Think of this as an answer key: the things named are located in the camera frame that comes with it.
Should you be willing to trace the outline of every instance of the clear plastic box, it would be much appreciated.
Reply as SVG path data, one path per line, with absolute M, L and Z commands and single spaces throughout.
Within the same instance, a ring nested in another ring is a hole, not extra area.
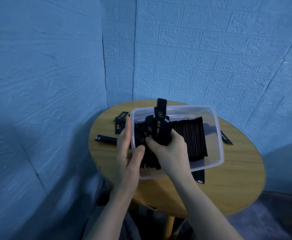
M 135 151 L 134 125 L 145 121 L 145 117 L 154 114 L 154 107 L 134 109 L 130 117 L 132 119 L 132 150 Z M 185 119 L 203 118 L 204 134 L 207 147 L 207 157 L 203 160 L 190 162 L 191 171 L 218 166 L 224 162 L 224 149 L 221 140 L 220 127 L 216 109 L 212 106 L 193 106 L 193 105 L 178 105 L 167 106 L 166 115 L 170 121 L 179 121 Z M 141 168 L 140 179 L 159 178 L 166 176 L 163 170 L 155 168 Z

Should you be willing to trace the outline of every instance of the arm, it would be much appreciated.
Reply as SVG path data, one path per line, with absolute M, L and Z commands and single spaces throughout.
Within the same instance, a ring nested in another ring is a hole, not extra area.
M 139 167 L 145 147 L 139 146 L 128 153 L 131 139 L 131 119 L 127 117 L 125 129 L 117 140 L 118 176 L 110 200 L 100 214 L 86 240 L 117 240 L 123 220 L 139 182 Z
M 159 145 L 152 138 L 147 138 L 146 142 L 173 182 L 186 207 L 196 237 L 209 240 L 242 239 L 196 184 L 190 171 L 184 138 L 172 130 L 172 141 L 166 147 Z

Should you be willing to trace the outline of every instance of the blue wall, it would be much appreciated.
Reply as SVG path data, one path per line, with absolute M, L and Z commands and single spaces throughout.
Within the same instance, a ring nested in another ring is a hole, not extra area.
M 77 239 L 102 177 L 100 0 L 0 0 L 0 239 Z
M 292 0 L 102 0 L 102 7 L 109 106 L 131 94 L 213 105 L 263 156 L 265 189 L 292 193 Z M 135 47 L 121 49 L 124 41 Z M 133 70 L 133 88 L 123 88 Z

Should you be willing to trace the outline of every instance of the hand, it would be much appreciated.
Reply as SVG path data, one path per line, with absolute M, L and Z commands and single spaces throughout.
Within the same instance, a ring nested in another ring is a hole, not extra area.
M 133 197 L 139 182 L 139 168 L 144 157 L 145 147 L 136 148 L 135 153 L 128 152 L 132 131 L 132 121 L 127 117 L 125 129 L 117 139 L 117 161 L 119 170 L 114 186 L 114 192 L 120 191 L 122 196 Z
M 150 137 L 146 137 L 148 147 L 156 154 L 160 166 L 174 182 L 191 177 L 187 153 L 187 144 L 184 138 L 172 130 L 172 141 L 168 146 L 162 146 Z

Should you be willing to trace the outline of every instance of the table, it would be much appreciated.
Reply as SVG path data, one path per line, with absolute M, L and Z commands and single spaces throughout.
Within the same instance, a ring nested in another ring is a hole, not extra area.
M 118 137 L 114 118 L 123 111 L 154 107 L 157 100 L 136 100 L 118 104 L 102 113 L 89 134 L 89 150 L 100 171 L 114 183 L 117 164 L 116 146 L 94 141 L 98 134 Z M 167 105 L 184 105 L 168 101 Z M 202 191 L 224 214 L 233 214 L 253 203 L 265 184 L 263 161 L 252 142 L 227 121 L 219 118 L 220 129 L 234 145 L 224 146 L 223 164 L 205 169 L 205 184 L 197 183 Z M 133 201 L 172 217 L 187 218 L 183 202 L 168 177 L 140 180 Z

